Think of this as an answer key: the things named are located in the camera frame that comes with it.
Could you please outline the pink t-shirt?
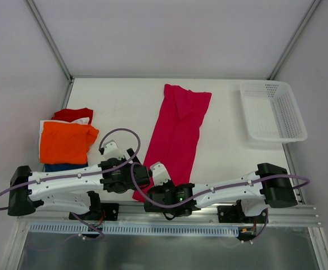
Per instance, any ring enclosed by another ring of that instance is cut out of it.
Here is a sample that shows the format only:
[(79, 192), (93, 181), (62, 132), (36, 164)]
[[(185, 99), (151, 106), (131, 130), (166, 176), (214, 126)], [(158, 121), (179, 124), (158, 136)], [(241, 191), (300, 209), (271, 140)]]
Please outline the pink t-shirt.
[(164, 164), (175, 185), (190, 181), (200, 127), (209, 108), (210, 92), (164, 86), (164, 99), (143, 164)]

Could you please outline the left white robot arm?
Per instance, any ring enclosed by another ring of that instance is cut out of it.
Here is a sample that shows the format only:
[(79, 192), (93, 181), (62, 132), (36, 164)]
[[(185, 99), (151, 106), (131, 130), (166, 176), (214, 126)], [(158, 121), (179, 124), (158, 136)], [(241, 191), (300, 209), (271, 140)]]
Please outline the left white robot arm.
[(131, 168), (114, 143), (100, 149), (104, 161), (85, 168), (60, 172), (33, 172), (28, 166), (16, 169), (11, 179), (7, 214), (13, 217), (36, 211), (68, 212), (84, 220), (101, 219), (98, 190), (123, 194), (150, 184), (150, 173), (141, 164)]

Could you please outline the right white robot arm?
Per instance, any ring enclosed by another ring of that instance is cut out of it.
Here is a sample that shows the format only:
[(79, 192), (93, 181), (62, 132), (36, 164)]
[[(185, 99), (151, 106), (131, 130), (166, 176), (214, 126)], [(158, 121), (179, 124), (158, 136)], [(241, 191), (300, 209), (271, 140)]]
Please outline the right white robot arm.
[(154, 185), (147, 191), (144, 210), (170, 218), (191, 215), (218, 203), (235, 202), (236, 218), (249, 222), (267, 208), (290, 208), (298, 204), (287, 170), (262, 163), (257, 170), (229, 182), (174, 184), (166, 167), (152, 167)]

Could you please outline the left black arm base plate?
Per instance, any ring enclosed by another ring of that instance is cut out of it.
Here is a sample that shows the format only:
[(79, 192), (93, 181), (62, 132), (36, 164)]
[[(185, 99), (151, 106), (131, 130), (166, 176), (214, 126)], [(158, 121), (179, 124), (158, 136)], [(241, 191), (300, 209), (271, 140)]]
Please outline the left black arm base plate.
[(84, 214), (77, 214), (83, 221), (117, 221), (119, 214), (119, 204), (112, 202), (95, 202), (87, 205), (88, 211)]

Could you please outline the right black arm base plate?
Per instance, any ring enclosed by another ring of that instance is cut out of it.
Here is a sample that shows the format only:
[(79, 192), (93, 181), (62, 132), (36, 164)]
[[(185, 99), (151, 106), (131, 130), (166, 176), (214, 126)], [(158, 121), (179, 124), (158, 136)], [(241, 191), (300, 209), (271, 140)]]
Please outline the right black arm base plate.
[(219, 223), (259, 223), (264, 224), (267, 220), (268, 214), (263, 210), (259, 215), (248, 217), (240, 205), (218, 206), (217, 207)]

